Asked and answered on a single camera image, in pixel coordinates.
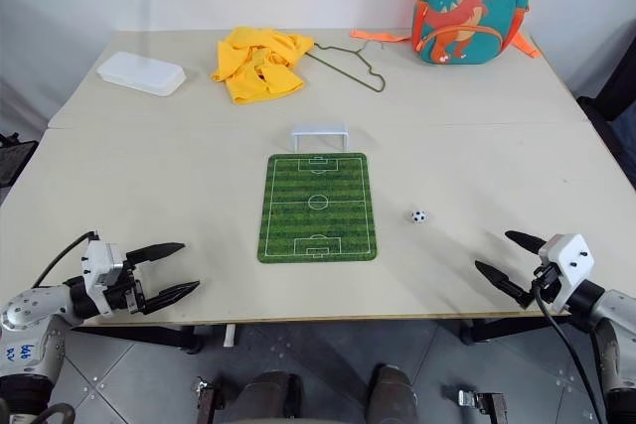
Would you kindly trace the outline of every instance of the teal backpack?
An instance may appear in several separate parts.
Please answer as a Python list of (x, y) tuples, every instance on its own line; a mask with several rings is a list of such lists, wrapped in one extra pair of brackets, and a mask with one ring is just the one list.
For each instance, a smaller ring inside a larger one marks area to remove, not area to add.
[(483, 64), (517, 34), (528, 0), (417, 0), (412, 44), (425, 62)]

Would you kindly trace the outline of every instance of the center circle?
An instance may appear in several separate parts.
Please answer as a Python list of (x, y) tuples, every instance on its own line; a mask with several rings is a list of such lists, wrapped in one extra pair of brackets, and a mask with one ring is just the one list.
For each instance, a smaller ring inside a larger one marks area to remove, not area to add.
[(322, 194), (316, 194), (309, 198), (309, 200), (307, 201), (307, 205), (309, 206), (309, 208), (315, 211), (321, 211), (325, 209), (328, 204), (329, 200)]

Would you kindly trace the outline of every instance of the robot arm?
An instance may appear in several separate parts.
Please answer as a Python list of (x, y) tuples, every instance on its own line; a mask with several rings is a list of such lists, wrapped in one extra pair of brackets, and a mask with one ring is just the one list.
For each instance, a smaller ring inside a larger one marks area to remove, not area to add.
[(0, 401), (6, 401), (12, 415), (22, 416), (19, 422), (31, 422), (46, 410), (71, 328), (99, 315), (110, 318), (120, 309), (149, 314), (197, 288), (199, 282), (183, 283), (146, 299), (134, 277), (137, 264), (183, 247), (181, 243), (151, 245), (128, 252), (124, 260), (116, 245), (94, 234), (81, 259), (81, 276), (63, 285), (26, 290), (7, 303), (0, 312)]
[[(594, 259), (580, 234), (555, 235), (549, 241), (516, 231), (508, 231), (506, 236), (541, 259), (531, 291), (538, 291), (554, 312), (570, 312), (573, 325), (592, 332), (608, 423), (635, 422), (636, 300), (587, 280)], [(475, 264), (495, 287), (523, 308), (533, 302), (533, 293), (511, 282), (497, 268), (479, 261)]]

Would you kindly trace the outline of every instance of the wire hanger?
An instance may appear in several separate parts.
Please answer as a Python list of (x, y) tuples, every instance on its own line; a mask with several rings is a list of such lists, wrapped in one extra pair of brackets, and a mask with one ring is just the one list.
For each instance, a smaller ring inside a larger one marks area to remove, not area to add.
[(340, 70), (338, 67), (335, 67), (335, 66), (331, 65), (330, 63), (325, 62), (322, 59), (319, 59), (318, 57), (316, 57), (313, 54), (310, 54), (309, 52), (307, 52), (305, 55), (311, 57), (314, 60), (317, 60), (318, 62), (320, 62), (323, 65), (326, 65), (330, 69), (333, 69), (333, 70), (337, 71), (338, 73), (343, 74), (344, 76), (352, 79), (353, 81), (357, 81), (362, 86), (366, 86), (368, 89), (372, 89), (376, 93), (382, 92), (385, 89), (385, 86), (387, 86), (387, 82), (385, 81), (385, 78), (381, 74), (374, 72), (374, 68), (372, 67), (372, 65), (369, 62), (367, 62), (365, 60), (365, 58), (362, 56), (362, 54), (361, 54), (361, 51), (364, 50), (365, 47), (367, 46), (367, 42), (365, 42), (365, 44), (362, 45), (362, 47), (357, 49), (357, 50), (348, 50), (348, 49), (343, 49), (342, 47), (334, 47), (334, 46), (323, 47), (322, 45), (320, 45), (318, 43), (314, 43), (314, 46), (318, 47), (320, 50), (338, 50), (339, 52), (345, 52), (347, 54), (355, 55), (356, 57), (358, 57), (362, 61), (363, 64), (365, 64), (367, 66), (367, 69), (368, 69), (368, 72), (369, 72), (370, 75), (376, 76), (376, 77), (378, 77), (380, 79), (380, 81), (382, 82), (382, 86), (380, 88), (377, 88), (377, 87), (373, 86), (372, 84), (368, 84), (368, 83), (362, 81), (361, 79), (353, 76), (352, 74), (347, 73), (346, 71)]

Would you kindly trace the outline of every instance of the white table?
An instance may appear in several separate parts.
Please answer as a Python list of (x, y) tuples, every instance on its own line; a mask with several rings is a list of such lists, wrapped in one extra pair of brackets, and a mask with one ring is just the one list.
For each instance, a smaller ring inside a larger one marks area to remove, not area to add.
[[(509, 228), (583, 233), (592, 279), (636, 295), (636, 195), (543, 60), (510, 50), (481, 67), (430, 67), (407, 45), (369, 46), (385, 93), (304, 59), (304, 90), (236, 106), (207, 79), (224, 34), (152, 34), (153, 57), (189, 75), (167, 98), (88, 74), (0, 210), (2, 300), (92, 228), (123, 250), (187, 244), (141, 270), (149, 294), (202, 281), (172, 307), (111, 323), (521, 315), (473, 265), (483, 259), (529, 283), (537, 257), (505, 239)], [(119, 34), (98, 63), (135, 37)], [(312, 120), (347, 122), (352, 151), (369, 158), (376, 260), (256, 259), (267, 158), (289, 152), (294, 122)], [(430, 221), (411, 223), (413, 209)], [(48, 283), (77, 275), (80, 253)]]

